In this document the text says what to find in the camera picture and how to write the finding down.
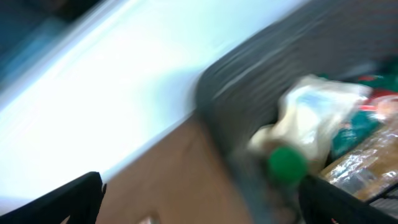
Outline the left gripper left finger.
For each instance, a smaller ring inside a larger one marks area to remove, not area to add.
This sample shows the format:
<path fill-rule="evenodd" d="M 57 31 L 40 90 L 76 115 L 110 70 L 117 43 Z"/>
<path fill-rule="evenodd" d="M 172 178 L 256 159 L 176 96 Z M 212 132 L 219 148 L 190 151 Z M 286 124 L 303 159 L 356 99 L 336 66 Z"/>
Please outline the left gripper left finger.
<path fill-rule="evenodd" d="M 1 224 L 95 224 L 106 193 L 98 172 L 79 178 L 1 215 Z"/>

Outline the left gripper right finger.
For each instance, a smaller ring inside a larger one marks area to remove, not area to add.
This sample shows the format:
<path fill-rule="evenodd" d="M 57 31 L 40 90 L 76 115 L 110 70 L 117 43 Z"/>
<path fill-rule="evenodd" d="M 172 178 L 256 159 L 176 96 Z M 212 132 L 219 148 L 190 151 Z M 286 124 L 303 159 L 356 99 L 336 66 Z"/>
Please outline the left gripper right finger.
<path fill-rule="evenodd" d="M 310 175 L 298 187 L 298 200 L 306 224 L 397 224 L 392 216 Z"/>

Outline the green Nescafe bag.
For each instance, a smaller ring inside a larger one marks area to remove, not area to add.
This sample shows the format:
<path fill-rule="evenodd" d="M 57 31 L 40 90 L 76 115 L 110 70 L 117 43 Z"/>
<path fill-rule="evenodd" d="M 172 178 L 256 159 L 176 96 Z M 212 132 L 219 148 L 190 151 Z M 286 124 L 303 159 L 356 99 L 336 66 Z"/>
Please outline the green Nescafe bag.
<path fill-rule="evenodd" d="M 338 125 L 331 138 L 326 161 L 335 161 L 353 150 L 386 121 L 397 114 L 397 57 L 383 60 L 371 73 L 362 73 L 345 81 L 364 85 L 370 93 Z"/>

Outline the green lid jar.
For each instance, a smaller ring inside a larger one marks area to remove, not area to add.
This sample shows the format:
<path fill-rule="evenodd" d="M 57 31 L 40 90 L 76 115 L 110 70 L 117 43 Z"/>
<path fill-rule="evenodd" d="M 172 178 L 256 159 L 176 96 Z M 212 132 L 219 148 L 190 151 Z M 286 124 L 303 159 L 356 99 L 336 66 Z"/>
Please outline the green lid jar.
<path fill-rule="evenodd" d="M 267 159 L 268 171 L 273 179 L 294 185 L 307 174 L 307 160 L 291 147 L 281 146 L 274 149 Z"/>

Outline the orange biscuit packet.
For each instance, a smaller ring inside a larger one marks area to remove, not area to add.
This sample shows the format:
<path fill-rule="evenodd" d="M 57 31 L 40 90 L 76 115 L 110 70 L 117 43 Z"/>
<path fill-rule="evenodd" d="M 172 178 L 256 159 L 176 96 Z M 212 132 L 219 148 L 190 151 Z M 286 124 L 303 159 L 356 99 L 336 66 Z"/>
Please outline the orange biscuit packet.
<path fill-rule="evenodd" d="M 328 183 L 366 201 L 397 183 L 397 117 L 320 173 Z"/>

